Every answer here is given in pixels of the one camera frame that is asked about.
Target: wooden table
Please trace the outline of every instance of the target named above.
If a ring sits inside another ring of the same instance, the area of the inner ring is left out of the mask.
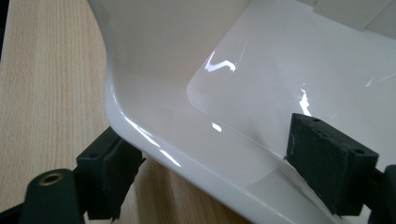
[[[73,169],[108,126],[105,72],[103,40],[85,1],[10,1],[0,63],[0,211],[22,202],[35,176]],[[148,158],[118,222],[247,221]]]

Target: curved ceramic edge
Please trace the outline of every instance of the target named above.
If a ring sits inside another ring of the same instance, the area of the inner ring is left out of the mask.
[[[202,36],[195,37],[189,32],[182,36],[181,40],[186,41],[182,43],[183,48],[195,50],[176,49],[177,53],[184,53],[184,56],[180,57],[183,62],[194,61],[185,67],[180,66],[182,72],[164,72],[163,67],[155,67],[155,64],[149,62],[146,65],[153,65],[154,68],[143,66],[144,69],[154,70],[145,73],[147,70],[138,70],[142,65],[139,56],[149,60],[151,57],[161,56],[159,59],[170,60],[171,65],[177,64],[179,59],[169,59],[167,50],[171,49],[166,44],[160,45],[162,49],[158,51],[153,48],[153,52],[151,49],[142,48],[148,51],[143,51],[143,54],[139,54],[142,53],[140,51],[128,51],[131,41],[141,40],[135,38],[134,32],[137,31],[124,29],[129,28],[129,24],[126,23],[129,22],[131,15],[128,13],[131,12],[128,10],[135,7],[131,6],[135,2],[120,1],[120,6],[116,6],[115,11],[109,11],[108,8],[98,5],[111,7],[110,3],[99,1],[101,0],[91,0],[90,5],[106,44],[106,115],[112,128],[122,138],[255,223],[331,223],[326,215],[279,172],[279,168],[284,164],[281,158],[234,130],[222,126],[217,120],[198,111],[189,103],[187,85],[210,50],[228,30],[227,26],[213,34],[214,37],[204,38],[201,45],[197,46],[194,46],[194,41]],[[218,1],[223,1],[225,5],[228,3],[227,0]],[[159,13],[163,13],[162,7],[158,7]],[[121,20],[113,23],[119,27],[110,25],[114,22],[111,21],[112,16]],[[203,20],[208,20],[206,24],[209,24],[217,16],[216,13],[212,13],[205,15]],[[170,14],[170,17],[174,19],[175,15]],[[202,25],[191,28],[188,21],[182,23],[183,28],[192,29],[190,32]],[[145,25],[138,28],[146,32],[150,27]],[[158,26],[149,31],[157,32],[162,28]],[[161,32],[172,35],[166,29]],[[132,66],[134,60],[138,60],[139,63]],[[170,69],[171,65],[165,65],[168,66],[165,70]]]

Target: light wood surface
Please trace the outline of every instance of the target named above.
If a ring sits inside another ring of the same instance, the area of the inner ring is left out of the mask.
[[[85,1],[10,1],[0,62],[0,211],[22,203],[35,176],[74,169],[75,157],[105,130],[105,72],[103,40]],[[151,159],[117,222],[247,223]]]

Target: wood grain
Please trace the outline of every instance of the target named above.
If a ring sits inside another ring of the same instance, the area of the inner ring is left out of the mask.
[[[10,1],[0,62],[0,211],[21,203],[36,175],[73,169],[108,126],[105,72],[103,40],[85,1]],[[248,223],[150,158],[117,222]]]

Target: glossy white surface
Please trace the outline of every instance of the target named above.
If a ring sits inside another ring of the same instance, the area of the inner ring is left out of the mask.
[[[106,113],[121,137],[255,223],[332,223],[279,172],[284,166],[281,157],[214,118],[216,114],[201,112],[188,99],[188,85],[201,64],[216,69],[220,57],[228,71],[238,73],[240,65],[233,67],[227,54],[212,52],[247,2],[90,0],[90,4],[106,43]],[[243,17],[262,13],[264,7],[277,10],[276,6],[272,1],[253,1]],[[273,26],[284,29],[280,21]],[[245,40],[234,50],[238,56]],[[210,55],[214,61],[205,62]],[[281,61],[272,65],[290,68]],[[312,104],[309,88],[304,90]],[[288,130],[288,122],[282,121],[276,125]]]

